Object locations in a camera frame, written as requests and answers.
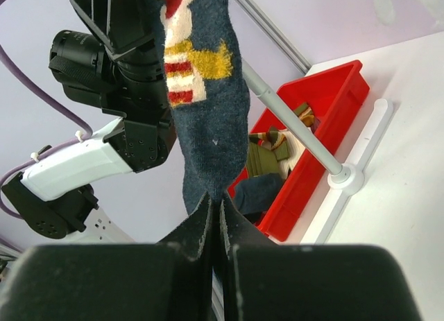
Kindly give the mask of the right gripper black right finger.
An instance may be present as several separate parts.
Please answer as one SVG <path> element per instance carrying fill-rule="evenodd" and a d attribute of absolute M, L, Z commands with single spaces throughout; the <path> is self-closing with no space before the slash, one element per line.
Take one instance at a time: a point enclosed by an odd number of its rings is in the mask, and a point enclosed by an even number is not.
<path fill-rule="evenodd" d="M 226 320 L 420 320 L 401 267 L 375 245 L 278 245 L 224 197 Z"/>

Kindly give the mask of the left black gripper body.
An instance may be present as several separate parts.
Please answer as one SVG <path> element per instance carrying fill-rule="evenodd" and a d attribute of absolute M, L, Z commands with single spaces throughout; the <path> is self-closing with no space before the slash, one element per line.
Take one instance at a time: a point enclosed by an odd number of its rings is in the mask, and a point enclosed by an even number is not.
<path fill-rule="evenodd" d="M 76 14 L 112 58 L 154 39 L 160 0 L 69 0 Z"/>

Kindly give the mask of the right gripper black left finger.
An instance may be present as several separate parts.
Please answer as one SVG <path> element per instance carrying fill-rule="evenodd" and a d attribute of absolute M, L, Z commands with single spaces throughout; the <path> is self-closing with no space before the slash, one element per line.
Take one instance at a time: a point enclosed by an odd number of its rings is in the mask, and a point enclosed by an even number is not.
<path fill-rule="evenodd" d="M 1 294 L 2 320 L 209 320 L 212 201 L 155 244 L 27 250 Z"/>

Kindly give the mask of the navy blue sock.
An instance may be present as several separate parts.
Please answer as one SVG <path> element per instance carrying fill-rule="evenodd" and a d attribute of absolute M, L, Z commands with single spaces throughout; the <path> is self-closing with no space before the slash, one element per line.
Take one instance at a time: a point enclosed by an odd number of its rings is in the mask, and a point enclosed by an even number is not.
<path fill-rule="evenodd" d="M 284 180 L 279 173 L 242 180 L 234 188 L 234 206 L 240 214 L 255 224 L 270 209 L 283 184 Z"/>
<path fill-rule="evenodd" d="M 159 2 L 157 38 L 191 213 L 203 194 L 219 202 L 245 166 L 250 92 L 228 0 Z"/>

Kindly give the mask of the olive green striped sock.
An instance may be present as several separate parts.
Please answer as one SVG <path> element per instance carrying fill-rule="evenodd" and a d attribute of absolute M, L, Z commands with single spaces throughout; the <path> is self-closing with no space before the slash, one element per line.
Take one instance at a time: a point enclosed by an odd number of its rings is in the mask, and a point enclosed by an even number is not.
<path fill-rule="evenodd" d="M 307 103 L 301 104 L 293 112 L 304 123 L 306 127 L 310 128 L 314 125 L 315 116 L 313 110 Z"/>

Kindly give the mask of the olive brown patterned sock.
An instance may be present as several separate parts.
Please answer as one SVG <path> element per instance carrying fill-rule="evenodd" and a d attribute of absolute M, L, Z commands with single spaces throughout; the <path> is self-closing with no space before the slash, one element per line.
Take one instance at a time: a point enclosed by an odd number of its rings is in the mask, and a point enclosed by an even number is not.
<path fill-rule="evenodd" d="M 280 130 L 271 128 L 267 132 L 250 133 L 246 171 L 248 177 L 279 173 L 278 162 L 287 156 L 285 137 Z"/>

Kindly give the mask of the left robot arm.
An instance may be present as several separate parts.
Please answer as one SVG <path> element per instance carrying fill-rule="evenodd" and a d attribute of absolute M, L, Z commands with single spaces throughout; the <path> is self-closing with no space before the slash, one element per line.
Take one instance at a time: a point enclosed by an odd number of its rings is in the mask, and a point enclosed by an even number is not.
<path fill-rule="evenodd" d="M 1 209 L 41 236 L 69 243 L 131 243 L 105 214 L 92 183 L 163 164 L 176 140 L 149 0 L 69 0 L 86 33 L 59 32 L 49 68 L 66 96 L 113 120 L 93 130 L 9 58 L 5 67 L 73 121 L 73 139 L 45 146 L 1 179 Z"/>

